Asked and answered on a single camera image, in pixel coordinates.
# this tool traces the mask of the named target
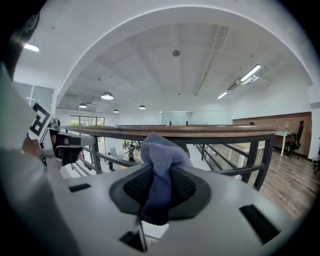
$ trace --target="wooden handrail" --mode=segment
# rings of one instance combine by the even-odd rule
[[[148,136],[156,132],[168,138],[232,138],[274,135],[273,126],[264,125],[118,125],[118,126],[63,126],[62,129],[98,137],[108,135]]]

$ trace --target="blue cloth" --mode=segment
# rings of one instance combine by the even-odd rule
[[[142,208],[142,219],[164,225],[172,206],[170,166],[191,166],[190,159],[181,147],[152,132],[142,142],[141,160],[145,164],[153,164],[153,182]]]

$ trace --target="smoke detector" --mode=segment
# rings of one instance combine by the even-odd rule
[[[172,53],[172,55],[173,55],[174,57],[178,57],[178,56],[180,55],[180,51],[179,51],[179,50],[174,50],[173,53]]]

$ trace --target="black office chair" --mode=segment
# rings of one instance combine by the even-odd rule
[[[295,150],[298,150],[301,147],[300,139],[301,139],[301,135],[302,135],[302,131],[304,129],[304,126],[305,126],[305,122],[300,121],[298,133],[297,134],[291,133],[290,140],[285,143],[288,147],[290,147],[289,152],[288,152],[290,159],[291,159],[291,155],[295,152]]]
[[[320,171],[320,147],[319,147],[319,151],[318,151],[318,161],[316,161],[314,163],[314,166],[313,166],[313,172],[316,174],[317,172]]]

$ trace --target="black slot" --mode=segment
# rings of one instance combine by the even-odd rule
[[[83,184],[80,184],[80,185],[70,186],[69,190],[71,191],[71,193],[74,193],[74,192],[78,192],[78,191],[81,191],[81,190],[85,190],[85,189],[90,188],[90,187],[91,186],[88,183],[83,183]]]
[[[263,244],[266,244],[280,233],[253,204],[243,206],[239,210]]]
[[[138,232],[133,233],[132,231],[129,231],[125,233],[119,240],[126,245],[139,250],[140,252],[145,252]]]

